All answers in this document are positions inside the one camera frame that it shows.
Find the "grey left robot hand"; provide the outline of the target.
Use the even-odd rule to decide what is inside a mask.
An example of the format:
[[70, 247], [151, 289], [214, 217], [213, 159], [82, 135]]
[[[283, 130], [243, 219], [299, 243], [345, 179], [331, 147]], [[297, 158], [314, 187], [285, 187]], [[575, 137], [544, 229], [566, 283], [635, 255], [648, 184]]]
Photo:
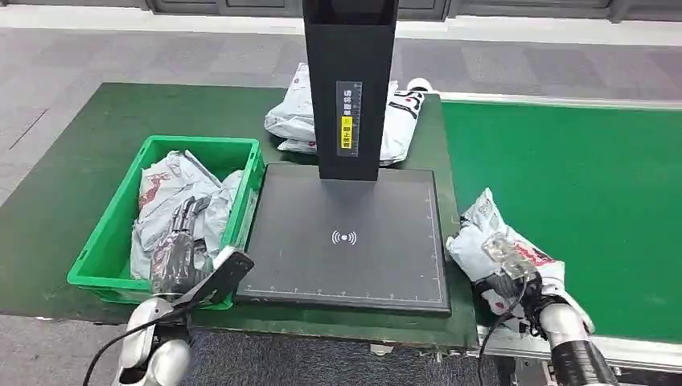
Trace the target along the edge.
[[214, 270], [203, 239], [194, 236], [198, 215], [208, 197], [189, 197], [173, 212], [150, 261], [150, 289], [155, 296], [178, 298]]

